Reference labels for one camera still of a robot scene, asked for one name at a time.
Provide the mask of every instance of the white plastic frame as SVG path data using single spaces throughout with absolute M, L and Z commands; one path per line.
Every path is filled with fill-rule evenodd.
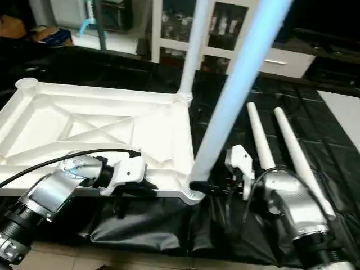
M 25 78 L 0 111 L 2 180 L 40 162 L 74 150 L 141 150 L 147 180 L 158 196 L 195 204 L 203 194 L 191 192 L 194 163 L 188 104 L 177 94 L 38 82 Z M 113 165 L 124 154 L 98 155 Z M 27 174 L 1 192 L 20 195 L 57 164 Z

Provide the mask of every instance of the cabinet drawer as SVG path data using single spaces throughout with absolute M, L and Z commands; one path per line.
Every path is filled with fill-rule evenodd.
M 313 55 L 271 48 L 260 71 L 301 78 L 314 58 Z

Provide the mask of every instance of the screw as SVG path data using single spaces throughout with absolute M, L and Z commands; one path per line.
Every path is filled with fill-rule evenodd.
M 5 255 L 6 255 L 7 257 L 9 257 L 9 258 L 12 258 L 14 254 L 11 253 L 11 252 L 7 252 L 7 253 L 5 253 Z

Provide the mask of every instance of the table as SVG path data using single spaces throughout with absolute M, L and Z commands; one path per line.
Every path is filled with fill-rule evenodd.
M 171 93 L 179 86 L 181 70 L 178 67 L 82 48 L 47 49 L 38 45 L 36 48 L 33 44 L 7 47 L 0 43 L 0 49 L 8 52 L 0 60 L 6 67 L 0 78 L 3 89 L 12 87 L 23 77 L 36 77 L 43 82 Z M 27 69 L 30 66 L 39 68 Z M 224 82 L 223 75 L 200 73 L 196 76 L 190 107 L 194 151 L 199 148 Z M 322 89 L 315 87 L 259 77 L 253 88 L 248 101 L 256 103 L 275 162 L 292 167 L 272 114 L 273 108 L 280 105 L 336 209 L 336 233 L 347 240 L 348 254 L 359 263 L 360 155 L 339 125 L 338 112 L 332 108 L 335 117 L 327 106 L 331 102 L 325 103 L 317 92 Z M 242 110 L 225 148 L 242 144 L 258 167 L 250 130 L 246 110 Z M 219 159 L 211 180 L 222 183 L 226 173 L 223 160 Z M 44 226 L 42 232 L 44 237 L 62 242 L 81 240 L 117 249 L 300 267 L 281 222 L 268 215 L 264 205 L 253 204 L 241 239 L 238 227 L 244 203 L 233 199 L 231 208 L 232 230 L 226 232 L 223 198 L 206 197 L 198 205 L 188 206 L 176 198 L 77 197 L 73 205 L 57 221 Z

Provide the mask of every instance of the white rod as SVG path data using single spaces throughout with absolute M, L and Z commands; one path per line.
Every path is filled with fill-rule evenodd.
M 160 62 L 161 22 L 163 17 L 163 0 L 152 0 L 152 34 L 151 62 Z
M 250 124 L 253 130 L 256 151 L 258 152 L 261 168 L 264 170 L 273 168 L 275 167 L 275 162 L 255 103 L 249 102 L 247 104 L 247 111 L 249 112 Z
M 320 186 L 315 179 L 315 176 L 310 168 L 310 165 L 304 155 L 304 152 L 296 139 L 293 129 L 291 128 L 289 121 L 284 114 L 284 111 L 281 108 L 276 108 L 274 110 L 276 119 L 279 123 L 281 133 L 284 137 L 287 149 L 290 153 L 292 163 L 294 164 L 296 173 L 306 181 L 309 188 L 314 192 L 318 197 L 320 203 L 325 209 L 329 217 L 335 217 L 334 210 L 329 203 L 329 201 L 324 197 Z
M 202 139 L 191 181 L 207 181 L 292 0 L 261 0 Z
M 192 83 L 203 45 L 203 35 L 208 34 L 206 18 L 209 12 L 211 0 L 196 0 L 195 13 L 191 26 L 189 49 L 186 54 L 178 93 L 185 97 L 192 97 Z

